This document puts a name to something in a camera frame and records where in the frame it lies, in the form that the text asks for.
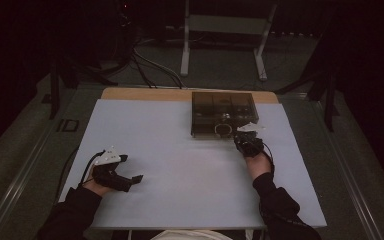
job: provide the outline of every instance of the black sleeve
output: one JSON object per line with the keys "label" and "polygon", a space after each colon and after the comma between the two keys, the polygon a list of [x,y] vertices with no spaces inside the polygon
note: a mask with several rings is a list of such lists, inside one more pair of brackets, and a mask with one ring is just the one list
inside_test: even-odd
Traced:
{"label": "black sleeve", "polygon": [[39,240],[85,239],[83,232],[92,224],[102,197],[79,187],[70,189],[65,202],[52,209],[45,224],[39,230]]}
{"label": "black sleeve", "polygon": [[271,240],[321,239],[312,227],[298,217],[299,204],[284,188],[276,188],[272,173],[258,176],[253,187],[260,196],[260,214]]}

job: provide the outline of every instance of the small object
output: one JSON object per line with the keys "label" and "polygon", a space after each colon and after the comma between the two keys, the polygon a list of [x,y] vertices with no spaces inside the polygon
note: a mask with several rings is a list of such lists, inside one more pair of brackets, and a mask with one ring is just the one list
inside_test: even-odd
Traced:
{"label": "small object", "polygon": [[101,153],[95,154],[95,156],[89,161],[90,163],[97,159],[95,168],[93,168],[92,177],[93,180],[104,186],[109,187],[117,191],[128,192],[133,184],[140,183],[143,175],[135,176],[131,179],[119,176],[115,169],[118,167],[120,162],[127,161],[127,155],[118,155],[117,150],[114,146],[111,146],[108,150],[104,150]]}
{"label": "small object", "polygon": [[254,131],[258,131],[260,129],[265,129],[265,127],[250,122],[247,125],[244,125],[242,127],[238,127],[237,131],[238,132],[254,132]]}
{"label": "small object", "polygon": [[220,136],[229,136],[232,133],[232,127],[229,124],[220,123],[214,127],[214,132]]}
{"label": "small object", "polygon": [[106,150],[100,157],[98,157],[98,159],[95,161],[95,165],[99,166],[120,161],[120,155],[117,153],[117,150],[115,150],[114,146],[111,146],[110,149]]}

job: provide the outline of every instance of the dark background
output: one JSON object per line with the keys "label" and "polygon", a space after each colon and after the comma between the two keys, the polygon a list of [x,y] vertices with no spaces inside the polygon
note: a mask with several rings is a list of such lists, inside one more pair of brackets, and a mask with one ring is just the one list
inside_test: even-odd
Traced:
{"label": "dark background", "polygon": [[[35,96],[36,83],[49,72],[49,29],[60,30],[64,49],[83,64],[99,66],[99,59],[111,57],[104,43],[117,32],[117,24],[113,25],[117,13],[108,7],[112,1],[68,2],[0,1],[0,136]],[[182,1],[124,2],[129,6],[125,14],[133,23],[157,39],[164,40],[166,25],[183,24]],[[192,7],[208,13],[214,11],[214,2],[196,1]],[[242,11],[236,1],[218,2],[224,6],[217,9],[220,14],[253,16],[259,11],[258,7],[254,12]],[[282,1],[272,31],[279,37],[295,33],[320,38],[303,77],[337,65],[337,89],[344,93],[384,168],[384,1]]]}

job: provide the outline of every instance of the black box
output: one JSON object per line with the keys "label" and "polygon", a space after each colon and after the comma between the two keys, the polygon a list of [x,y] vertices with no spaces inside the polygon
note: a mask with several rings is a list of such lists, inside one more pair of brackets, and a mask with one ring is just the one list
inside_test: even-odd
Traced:
{"label": "black box", "polygon": [[192,92],[193,137],[232,137],[238,127],[258,123],[251,93]]}

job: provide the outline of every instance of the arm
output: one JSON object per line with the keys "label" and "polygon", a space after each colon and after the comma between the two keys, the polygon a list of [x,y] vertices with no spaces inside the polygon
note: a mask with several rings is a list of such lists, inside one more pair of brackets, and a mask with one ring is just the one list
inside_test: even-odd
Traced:
{"label": "arm", "polygon": [[272,240],[321,239],[319,234],[299,217],[299,204],[284,188],[276,188],[268,156],[259,153],[245,157],[253,187],[260,196],[260,214],[267,225]]}
{"label": "arm", "polygon": [[83,232],[92,224],[102,196],[109,191],[110,188],[97,184],[89,176],[83,186],[70,189],[65,201],[54,206],[37,234],[38,239],[85,239]]}

